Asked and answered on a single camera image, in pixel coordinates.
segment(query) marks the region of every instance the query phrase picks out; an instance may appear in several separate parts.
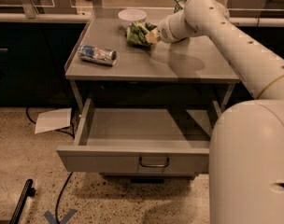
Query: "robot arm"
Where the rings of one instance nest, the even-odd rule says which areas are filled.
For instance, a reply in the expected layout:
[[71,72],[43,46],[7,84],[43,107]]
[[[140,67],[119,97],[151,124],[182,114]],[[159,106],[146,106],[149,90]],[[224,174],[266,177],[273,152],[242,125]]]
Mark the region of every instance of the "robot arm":
[[208,35],[255,99],[227,109],[209,151],[211,224],[284,224],[284,60],[228,22],[215,0],[188,0],[158,25],[164,42]]
[[207,35],[255,99],[284,100],[284,60],[229,23],[215,0],[188,0],[184,10],[158,25],[163,42]]

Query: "paper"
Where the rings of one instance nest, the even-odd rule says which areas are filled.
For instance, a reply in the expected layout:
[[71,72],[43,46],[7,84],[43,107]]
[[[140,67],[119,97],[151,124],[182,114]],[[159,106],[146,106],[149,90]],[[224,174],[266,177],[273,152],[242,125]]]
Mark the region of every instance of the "paper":
[[38,115],[35,133],[59,130],[70,126],[71,108],[56,109]]
[[145,35],[146,40],[150,44],[157,44],[161,39],[157,28],[154,28]]

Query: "wrapper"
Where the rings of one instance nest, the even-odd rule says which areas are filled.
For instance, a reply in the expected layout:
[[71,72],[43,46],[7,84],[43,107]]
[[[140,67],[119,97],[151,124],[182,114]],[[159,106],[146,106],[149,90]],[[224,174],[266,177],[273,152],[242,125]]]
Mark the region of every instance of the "wrapper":
[[80,45],[78,47],[78,56],[83,61],[113,66],[116,63],[117,52],[112,49]]
[[151,44],[146,35],[156,27],[149,22],[134,21],[127,29],[126,41],[131,45],[149,47]]

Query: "speckled floor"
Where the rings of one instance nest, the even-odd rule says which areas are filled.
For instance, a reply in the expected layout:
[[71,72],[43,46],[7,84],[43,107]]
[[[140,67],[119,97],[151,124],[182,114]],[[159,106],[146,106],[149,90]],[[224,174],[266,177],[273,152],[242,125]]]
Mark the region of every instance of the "speckled floor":
[[[51,108],[30,108],[36,119]],[[72,145],[70,135],[34,134],[25,108],[0,108],[0,220],[10,220],[27,179],[35,197],[28,198],[20,223],[55,223],[55,205],[69,173],[56,147]],[[209,223],[208,175],[194,180],[167,178],[163,183],[133,183],[73,173],[58,208],[62,223]]]

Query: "open drawer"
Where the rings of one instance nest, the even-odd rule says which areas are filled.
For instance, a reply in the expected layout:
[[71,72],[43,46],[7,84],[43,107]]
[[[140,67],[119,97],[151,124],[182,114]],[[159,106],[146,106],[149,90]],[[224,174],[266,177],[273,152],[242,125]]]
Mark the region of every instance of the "open drawer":
[[74,145],[57,152],[70,172],[194,176],[208,172],[210,130],[204,110],[96,108],[87,99]]

